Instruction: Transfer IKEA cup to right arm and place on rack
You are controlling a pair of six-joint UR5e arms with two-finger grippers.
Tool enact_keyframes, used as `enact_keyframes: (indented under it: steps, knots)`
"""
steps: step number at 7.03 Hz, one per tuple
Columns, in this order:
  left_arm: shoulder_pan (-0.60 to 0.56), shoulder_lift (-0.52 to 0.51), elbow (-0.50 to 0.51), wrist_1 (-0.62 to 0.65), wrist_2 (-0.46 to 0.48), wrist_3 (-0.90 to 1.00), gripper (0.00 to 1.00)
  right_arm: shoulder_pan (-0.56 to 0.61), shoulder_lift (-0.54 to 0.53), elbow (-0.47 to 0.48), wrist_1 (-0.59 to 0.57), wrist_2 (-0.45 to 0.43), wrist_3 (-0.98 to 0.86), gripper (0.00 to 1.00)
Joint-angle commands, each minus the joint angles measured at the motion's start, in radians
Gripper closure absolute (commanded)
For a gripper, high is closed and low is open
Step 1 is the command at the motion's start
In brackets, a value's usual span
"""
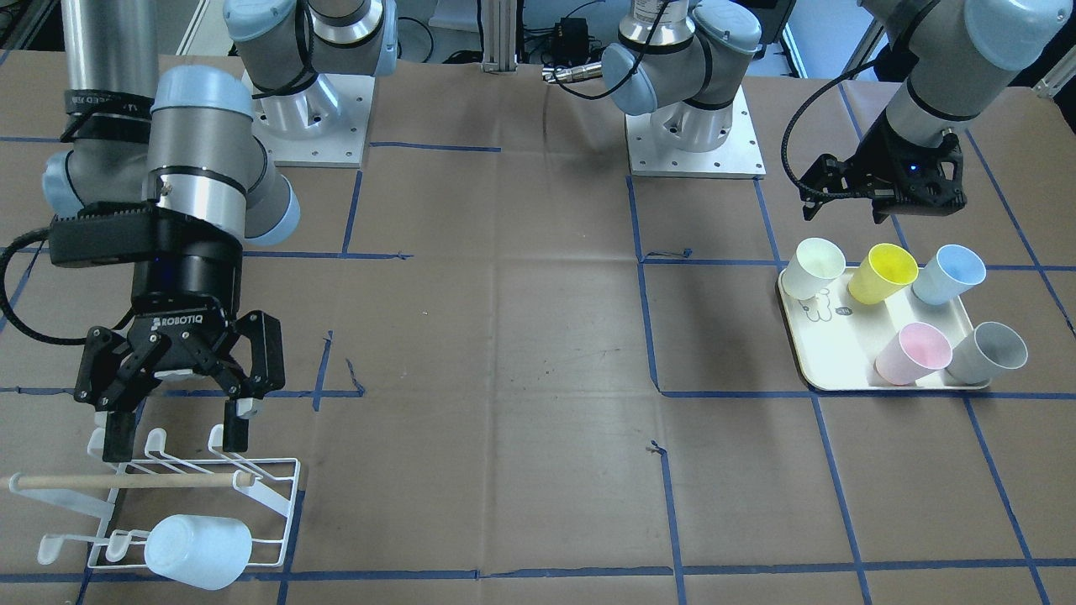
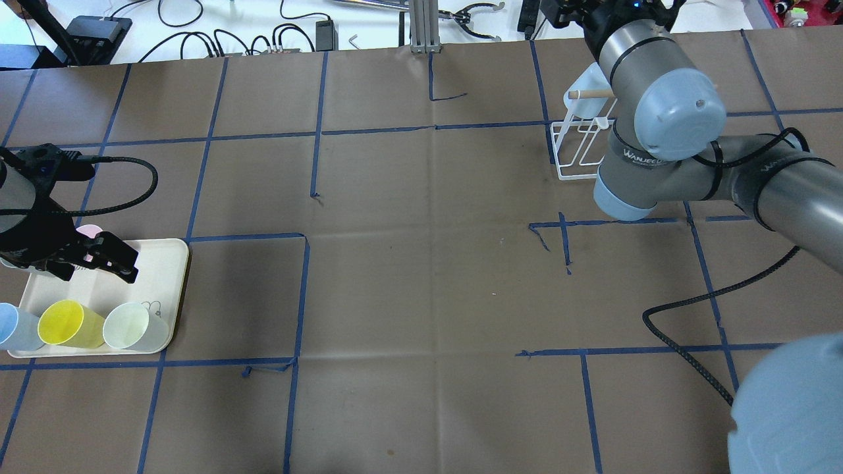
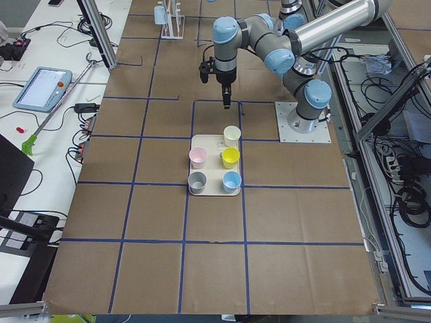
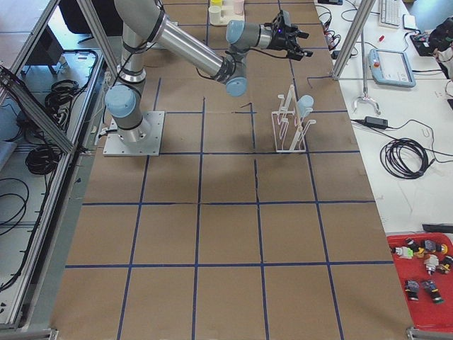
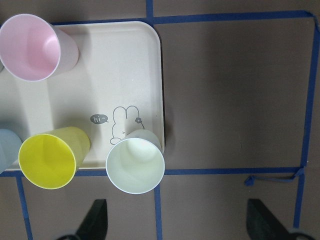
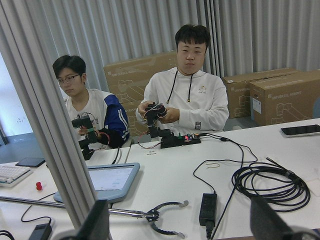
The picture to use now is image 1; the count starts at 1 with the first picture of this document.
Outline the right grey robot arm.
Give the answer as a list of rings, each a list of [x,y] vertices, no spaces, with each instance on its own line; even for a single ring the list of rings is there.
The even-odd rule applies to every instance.
[[[247,449],[258,400],[284,386],[277,318],[240,313],[245,245],[284,241],[300,205],[277,171],[279,139],[345,126],[328,76],[387,76],[398,56],[393,1],[227,1],[242,82],[214,66],[160,72],[150,1],[66,1],[70,149],[49,157],[54,209],[37,240],[65,269],[132,265],[116,327],[81,347],[73,396],[104,416],[103,460],[134,451],[137,408],[166,380],[206,376],[226,395],[224,448]]]

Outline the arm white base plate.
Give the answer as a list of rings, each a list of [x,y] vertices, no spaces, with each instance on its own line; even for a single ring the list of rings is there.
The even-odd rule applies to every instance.
[[[256,100],[253,135],[277,167],[362,168],[374,85],[318,74],[306,92]]]
[[[767,171],[742,88],[716,111],[676,103],[626,116],[631,175],[753,179]]]

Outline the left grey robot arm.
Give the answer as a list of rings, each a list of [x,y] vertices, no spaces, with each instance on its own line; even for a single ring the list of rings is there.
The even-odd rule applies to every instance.
[[[758,51],[773,41],[780,1],[634,1],[618,41],[603,51],[606,95],[641,116],[665,146],[710,152],[731,126],[731,104]],[[804,219],[843,199],[870,202],[873,221],[949,217],[966,206],[958,133],[1044,54],[1073,15],[1072,1],[863,1],[852,42],[850,1],[811,1],[793,17],[787,51],[799,76],[836,69],[830,92],[858,74],[898,84],[845,160],[823,154],[799,175],[789,119],[780,153],[799,192]]]

